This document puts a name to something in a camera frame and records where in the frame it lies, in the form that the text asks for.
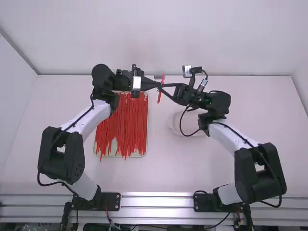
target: black cable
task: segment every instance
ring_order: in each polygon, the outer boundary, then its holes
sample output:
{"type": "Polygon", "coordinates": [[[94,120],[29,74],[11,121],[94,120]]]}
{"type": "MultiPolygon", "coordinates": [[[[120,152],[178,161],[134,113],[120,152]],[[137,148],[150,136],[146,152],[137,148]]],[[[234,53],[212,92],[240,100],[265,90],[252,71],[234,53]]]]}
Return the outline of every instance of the black cable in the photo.
{"type": "Polygon", "coordinates": [[[221,91],[221,90],[210,90],[209,94],[211,94],[212,92],[223,92],[224,93],[224,91],[221,91]]]}
{"type": "Polygon", "coordinates": [[[214,228],[214,227],[220,225],[222,222],[224,222],[224,221],[227,219],[227,217],[230,215],[230,213],[231,213],[231,212],[227,213],[227,215],[224,217],[224,219],[222,219],[222,220],[221,220],[220,222],[218,222],[216,225],[212,225],[212,226],[210,226],[210,227],[206,227],[204,230],[209,230],[209,229],[211,229],[211,228],[214,228]]]}
{"type": "MultiPolygon", "coordinates": [[[[233,133],[235,133],[238,137],[240,137],[245,143],[247,143],[250,147],[252,148],[255,148],[247,139],[245,139],[241,134],[239,134],[237,131],[235,131],[233,128],[231,128],[229,125],[227,124],[224,124],[224,123],[220,123],[220,122],[211,122],[209,123],[208,125],[210,124],[219,124],[219,125],[222,125],[228,129],[230,129],[233,133]]],[[[263,154],[261,152],[258,152],[258,154],[260,155],[260,157],[262,158],[262,160],[264,161],[265,165],[267,166],[267,168],[269,169],[271,175],[274,177],[274,180],[276,181],[278,187],[279,187],[279,190],[280,190],[280,194],[279,194],[279,202],[277,205],[273,205],[273,204],[270,204],[268,202],[265,202],[265,201],[259,201],[263,204],[266,204],[266,205],[269,205],[271,207],[274,207],[274,208],[279,208],[282,204],[282,188],[281,188],[281,185],[280,185],[280,182],[276,176],[276,174],[274,173],[273,169],[271,168],[270,164],[268,163],[268,161],[265,159],[265,157],[263,156],[263,154]]]]}
{"type": "Polygon", "coordinates": [[[205,79],[207,80],[208,78],[207,72],[205,70],[202,70],[202,72],[206,75],[205,79]]]}
{"type": "Polygon", "coordinates": [[[204,194],[208,194],[206,191],[203,191],[203,190],[197,190],[197,191],[195,191],[193,194],[195,195],[196,193],[204,193],[204,194]]]}
{"type": "Polygon", "coordinates": [[[133,228],[130,228],[129,230],[127,230],[127,231],[133,231],[134,230],[134,228],[136,228],[138,225],[135,225],[133,228]]]}
{"type": "Polygon", "coordinates": [[[90,95],[90,100],[91,100],[91,107],[84,114],[82,114],[77,120],[75,120],[73,123],[71,123],[70,126],[68,126],[66,129],[64,129],[64,130],[62,130],[60,132],[58,137],[54,140],[54,142],[52,142],[51,149],[53,148],[54,144],[63,136],[65,131],[67,131],[70,128],[74,127],[79,122],[79,120],[81,120],[87,113],[89,113],[94,108],[93,93],[90,95]]]}
{"type": "Polygon", "coordinates": [[[198,131],[200,131],[200,129],[198,129],[197,131],[194,131],[192,134],[189,134],[189,135],[184,134],[183,131],[182,131],[182,119],[183,119],[185,112],[188,110],[189,107],[190,107],[190,105],[188,105],[185,108],[185,110],[184,110],[184,112],[183,112],[183,114],[181,115],[181,118],[180,118],[180,131],[181,131],[182,135],[186,136],[186,137],[192,136],[192,135],[196,134],[198,131]]]}

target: white backdrop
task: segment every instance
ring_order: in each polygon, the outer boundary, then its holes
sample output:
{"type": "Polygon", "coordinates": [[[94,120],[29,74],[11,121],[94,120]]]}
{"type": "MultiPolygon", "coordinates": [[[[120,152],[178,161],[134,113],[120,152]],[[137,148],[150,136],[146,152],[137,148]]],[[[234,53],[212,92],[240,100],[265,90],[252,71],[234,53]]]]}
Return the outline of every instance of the white backdrop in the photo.
{"type": "Polygon", "coordinates": [[[0,174],[37,76],[0,34],[0,174]]]}
{"type": "Polygon", "coordinates": [[[177,73],[291,74],[307,52],[305,0],[1,0],[0,27],[41,74],[137,63],[177,73]]]}

